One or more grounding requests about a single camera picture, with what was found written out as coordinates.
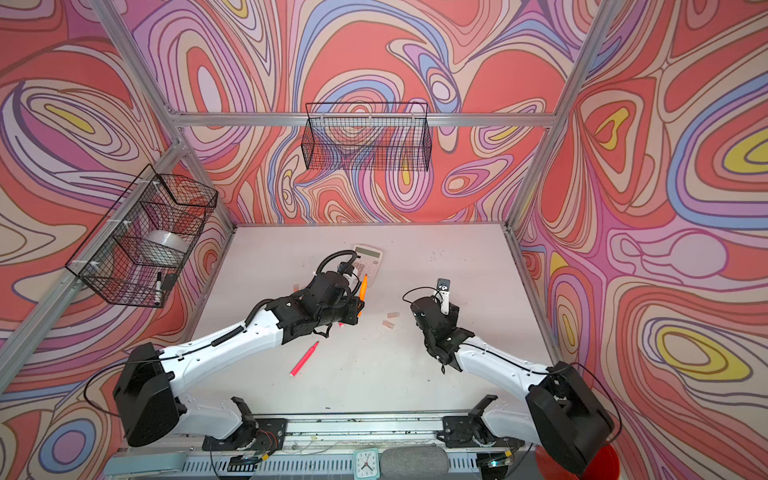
black cable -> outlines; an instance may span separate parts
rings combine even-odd
[[[357,285],[355,285],[355,289],[352,291],[352,296],[355,296],[355,293],[357,293],[357,290],[360,290],[360,284],[362,283],[362,281],[360,280],[360,277],[357,276],[357,273],[352,272],[352,275],[354,275],[355,278],[357,279]]]
[[[93,408],[97,409],[99,412],[106,413],[107,415],[112,415],[113,417],[118,417],[118,418],[120,418],[120,415],[118,415],[117,413],[114,413],[114,412],[110,412],[109,410],[104,410],[103,408],[101,408],[100,406],[96,405],[95,403],[93,403],[91,401],[91,399],[88,398],[88,387],[90,386],[91,382],[93,382],[93,380],[97,376],[99,376],[99,374],[101,374],[102,372],[106,372],[109,369],[113,369],[116,366],[121,366],[121,365],[125,365],[125,363],[123,362],[123,363],[118,363],[116,365],[109,365],[109,366],[106,366],[103,369],[99,370],[98,372],[93,374],[90,379],[88,379],[88,381],[85,383],[85,388],[83,388],[83,398],[85,398],[85,401],[88,403],[88,405],[90,405]]]
[[[322,262],[320,262],[320,265],[317,267],[317,270],[315,270],[315,274],[320,275],[329,261],[333,260],[336,257],[342,257],[344,255],[353,256],[353,258],[348,263],[353,262],[354,259],[357,258],[357,252],[355,250],[339,250],[338,252],[333,252],[329,256],[325,257]]]
[[[528,450],[526,450],[525,453],[523,454],[523,456],[520,457],[520,459],[515,462],[515,464],[512,466],[512,468],[509,470],[509,472],[507,472],[507,475],[504,478],[509,478],[510,475],[515,473],[515,470],[517,470],[518,467],[520,466],[520,464],[523,462],[523,460],[525,460],[525,456],[528,454],[528,452],[531,451],[532,448],[533,448],[533,444],[531,443],[528,446]]]
[[[603,386],[603,383],[597,378],[597,376],[595,376],[592,372],[590,372],[587,367],[581,365],[579,362],[573,362],[573,363],[571,363],[571,365],[578,365],[582,369],[584,369],[584,371],[586,373],[589,373],[592,376],[592,378],[594,379],[594,381],[598,383],[600,388],[603,389],[603,392],[605,393],[605,396],[608,397],[608,400],[611,401],[611,405],[614,406],[614,410],[616,410],[616,416],[619,418],[619,428],[616,431],[616,434],[614,435],[614,437],[612,439],[605,441],[605,445],[610,445],[611,443],[614,442],[614,440],[619,438],[619,435],[621,435],[621,430],[624,428],[624,422],[621,420],[621,412],[619,411],[619,408],[616,405],[616,402],[614,402],[614,397],[612,397],[611,394],[608,393],[608,390]]]
[[[253,322],[253,318],[256,316],[256,314],[261,310],[261,307],[267,305],[269,302],[274,302],[275,299],[272,298],[265,298],[264,300],[261,300],[259,303],[255,305],[254,308],[251,309],[250,313],[247,317],[245,317],[245,327],[248,328],[251,322]]]
[[[411,288],[410,290],[408,290],[407,292],[405,292],[405,293],[402,295],[402,301],[403,301],[403,302],[408,302],[408,303],[413,303],[413,302],[411,302],[411,301],[409,301],[409,300],[406,300],[406,295],[408,295],[408,294],[409,294],[409,293],[411,293],[411,292],[415,292],[416,290],[421,290],[422,288],[429,288],[429,289],[432,289],[432,290],[434,290],[435,292],[437,292],[437,294],[438,294],[438,295],[440,295],[440,302],[442,303],[442,293],[440,293],[440,290],[437,290],[437,289],[436,289],[435,287],[433,287],[433,286],[417,286],[416,288]]]
[[[512,365],[514,365],[514,366],[518,367],[519,369],[523,369],[523,370],[525,370],[526,372],[530,372],[530,373],[537,373],[538,375],[554,375],[554,374],[555,374],[555,372],[552,372],[552,373],[550,373],[550,372],[546,372],[546,373],[534,372],[533,370],[531,370],[531,369],[529,369],[529,368],[526,368],[526,367],[524,367],[523,365],[519,365],[519,364],[517,364],[517,363],[515,363],[515,362],[512,362],[510,359],[506,359],[506,358],[504,358],[503,356],[501,356],[501,355],[499,355],[499,354],[497,354],[497,353],[494,353],[494,352],[492,352],[491,350],[486,350],[486,349],[483,349],[481,346],[472,345],[471,343],[459,343],[459,345],[458,345],[458,346],[462,346],[462,345],[466,345],[466,346],[472,346],[472,347],[475,347],[476,349],[480,350],[480,351],[481,351],[481,352],[483,352],[483,353],[490,353],[491,355],[493,355],[493,356],[495,356],[495,357],[498,357],[499,359],[502,359],[502,360],[504,360],[506,363],[511,363]]]
[[[210,457],[210,467],[213,469],[214,475],[216,475],[216,478],[221,480],[221,477],[219,476],[219,472],[216,471],[216,464],[214,463],[214,451],[208,450],[208,456]]]
[[[120,363],[115,363],[114,365],[105,366],[103,369],[101,369],[98,372],[96,372],[93,375],[91,375],[91,378],[89,378],[88,381],[85,383],[85,387],[83,388],[83,398],[88,403],[88,405],[90,405],[93,408],[97,409],[99,412],[106,413],[107,415],[112,415],[113,417],[120,418],[120,415],[118,415],[117,413],[110,412],[109,410],[104,410],[100,406],[98,406],[95,403],[93,403],[93,400],[88,398],[88,387],[91,386],[91,382],[93,382],[96,379],[96,377],[98,377],[103,372],[106,372],[107,370],[111,370],[113,368],[117,368],[119,366],[137,365],[137,364],[140,364],[140,363],[161,362],[163,360],[172,360],[172,359],[175,359],[175,358],[178,358],[178,357],[171,356],[171,357],[168,357],[166,359],[135,360],[135,361],[132,361],[132,362],[120,362]]]
[[[476,349],[478,349],[478,350],[482,351],[483,353],[490,353],[491,355],[493,355],[493,356],[495,356],[495,357],[498,357],[499,359],[502,359],[502,360],[504,360],[505,362],[507,362],[507,363],[510,363],[510,364],[512,364],[512,365],[514,365],[514,366],[516,366],[516,367],[518,367],[519,369],[523,369],[523,370],[526,370],[527,372],[530,372],[530,373],[534,373],[534,374],[537,374],[537,375],[546,375],[546,376],[552,376],[552,375],[557,375],[557,374],[559,374],[559,373],[562,373],[562,372],[564,372],[564,371],[567,369],[567,367],[565,367],[565,368],[562,368],[562,369],[559,369],[559,370],[555,370],[555,371],[552,371],[552,372],[534,372],[533,370],[531,370],[531,369],[529,369],[529,368],[526,368],[526,367],[524,367],[524,366],[522,366],[522,365],[519,365],[519,364],[517,364],[517,363],[515,363],[515,362],[512,362],[510,359],[506,359],[506,358],[504,358],[503,356],[501,356],[501,355],[498,355],[497,353],[494,353],[494,352],[492,352],[491,350],[486,350],[486,349],[483,349],[482,347],[479,347],[479,346],[476,346],[476,345],[472,345],[471,343],[461,343],[459,346],[461,346],[461,345],[473,346],[473,347],[475,347]],[[621,430],[622,430],[622,429],[624,429],[624,422],[621,420],[621,412],[619,411],[619,408],[618,408],[618,406],[616,405],[616,402],[614,401],[614,397],[613,397],[613,396],[611,396],[611,394],[610,394],[610,393],[608,393],[608,390],[605,388],[605,386],[603,385],[603,383],[602,383],[602,382],[601,382],[601,381],[600,381],[600,380],[597,378],[597,376],[596,376],[595,374],[593,374],[593,373],[592,373],[592,372],[591,372],[591,371],[590,371],[590,370],[589,370],[589,369],[588,369],[586,366],[584,366],[583,364],[581,364],[581,363],[579,363],[579,362],[571,362],[571,363],[569,363],[569,364],[568,364],[568,366],[573,366],[573,365],[578,365],[578,366],[580,366],[582,369],[584,369],[584,371],[585,371],[586,373],[589,373],[589,374],[590,374],[590,376],[591,376],[591,377],[594,379],[594,381],[595,381],[595,382],[597,382],[597,383],[598,383],[598,385],[600,386],[600,388],[603,390],[603,393],[605,393],[605,396],[607,396],[607,397],[608,397],[608,400],[609,400],[609,401],[611,402],[611,404],[614,406],[614,410],[616,410],[616,416],[618,417],[618,420],[619,420],[619,428],[618,428],[618,430],[616,431],[616,434],[614,435],[614,437],[613,437],[612,439],[610,439],[610,440],[607,440],[607,441],[605,442],[605,445],[610,445],[610,444],[611,444],[611,443],[613,443],[613,441],[614,441],[614,440],[616,440],[616,439],[618,438],[618,436],[621,434]]]

calculator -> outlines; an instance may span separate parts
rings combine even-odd
[[[367,245],[355,245],[353,249],[360,256],[353,263],[357,269],[357,276],[360,277],[362,282],[362,279],[367,275],[368,286],[373,285],[373,280],[376,278],[376,272],[379,271],[379,265],[381,265],[384,252]]]

orange marker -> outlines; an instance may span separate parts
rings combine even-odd
[[[296,366],[293,367],[293,370],[290,371],[290,375],[291,376],[298,375],[299,370],[301,370],[301,367],[303,367],[304,364],[306,363],[306,361],[310,359],[310,357],[312,356],[313,353],[315,353],[315,349],[317,348],[317,344],[318,343],[319,343],[319,341],[315,342],[315,344],[312,345],[312,347],[310,347],[310,349],[306,351],[304,356],[301,357],[301,360],[299,360],[299,362],[296,364]]]
[[[360,299],[365,301],[366,299],[366,291],[368,291],[368,276],[365,275],[362,278],[362,285],[360,286]],[[360,313],[357,314],[358,317],[362,315],[362,310],[360,310]]]

black motor housing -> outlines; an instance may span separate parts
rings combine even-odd
[[[187,411],[170,390],[166,373],[151,343],[139,345],[128,357],[112,396],[120,412],[127,443],[143,447],[165,436]]]
[[[525,401],[541,446],[563,468],[581,475],[614,422],[574,367],[558,362],[548,370],[557,373],[532,386]]]
[[[363,305],[360,298],[352,295],[349,281],[341,273],[322,272],[315,275],[305,289],[282,296],[265,308],[277,317],[277,327],[283,329],[285,344],[297,337],[318,333],[314,332],[318,326],[330,326],[333,322],[356,325]]]
[[[460,345],[475,334],[456,327],[458,307],[449,303],[448,315],[443,315],[438,300],[434,296],[425,296],[411,303],[411,312],[424,334],[424,346],[429,355],[442,365],[461,372],[455,354]]]

white alarm clock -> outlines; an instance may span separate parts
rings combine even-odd
[[[355,452],[355,480],[378,478],[380,475],[379,450],[367,449]]]

